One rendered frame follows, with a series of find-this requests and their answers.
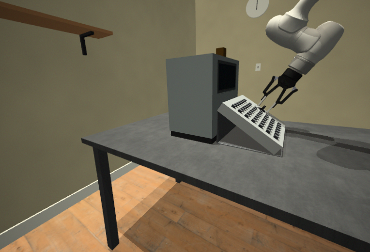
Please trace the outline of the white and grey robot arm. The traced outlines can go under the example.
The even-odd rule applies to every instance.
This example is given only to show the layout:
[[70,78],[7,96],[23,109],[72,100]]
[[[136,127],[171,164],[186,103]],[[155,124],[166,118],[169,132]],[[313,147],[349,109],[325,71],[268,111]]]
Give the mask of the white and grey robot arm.
[[307,27],[308,14],[319,0],[300,0],[285,15],[273,17],[266,26],[267,37],[297,55],[288,65],[306,75],[337,44],[344,33],[342,25],[328,21],[317,29]]

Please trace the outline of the grey control console with keypad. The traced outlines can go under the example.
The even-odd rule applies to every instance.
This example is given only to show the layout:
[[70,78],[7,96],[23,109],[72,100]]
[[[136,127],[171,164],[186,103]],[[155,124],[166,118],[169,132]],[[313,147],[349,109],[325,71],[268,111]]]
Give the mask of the grey control console with keypad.
[[285,123],[238,96],[239,61],[216,54],[166,59],[171,136],[282,157]]

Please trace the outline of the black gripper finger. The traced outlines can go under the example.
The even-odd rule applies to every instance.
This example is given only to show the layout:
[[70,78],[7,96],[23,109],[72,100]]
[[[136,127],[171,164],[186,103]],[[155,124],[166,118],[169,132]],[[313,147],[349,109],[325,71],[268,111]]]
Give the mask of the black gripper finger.
[[275,81],[275,80],[277,80],[278,79],[278,77],[275,77],[275,76],[273,76],[272,77],[272,80],[270,81],[270,83],[267,85],[267,87],[264,89],[264,91],[263,91],[263,93],[264,93],[264,96],[263,96],[263,98],[261,99],[261,101],[260,101],[260,103],[257,105],[257,106],[259,106],[266,98],[267,98],[267,96],[270,94],[270,93],[272,93],[272,91],[274,91],[279,85],[281,85],[283,82],[284,82],[284,80],[282,80],[281,82],[279,82],[275,87],[273,87],[270,91],[268,91],[268,92],[266,92],[269,88],[270,88],[270,86],[273,84],[273,82]]
[[280,99],[282,98],[282,96],[285,93],[288,86],[289,86],[289,83],[286,83],[286,85],[285,85],[284,89],[282,90],[281,94],[279,95],[277,101],[269,108],[267,113],[271,110],[271,108],[274,108],[277,104],[283,104],[293,93],[298,91],[298,89],[294,86],[292,91],[282,101],[280,101]]

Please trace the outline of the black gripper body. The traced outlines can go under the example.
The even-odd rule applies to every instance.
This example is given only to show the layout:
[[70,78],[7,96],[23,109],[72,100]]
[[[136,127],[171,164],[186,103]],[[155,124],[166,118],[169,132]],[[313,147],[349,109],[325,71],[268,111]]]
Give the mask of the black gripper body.
[[296,71],[290,68],[287,68],[285,72],[278,77],[278,83],[284,80],[284,82],[279,86],[284,89],[286,83],[289,83],[289,86],[287,87],[287,89],[289,89],[294,87],[296,83],[301,79],[301,77],[302,77],[301,74],[297,73]]

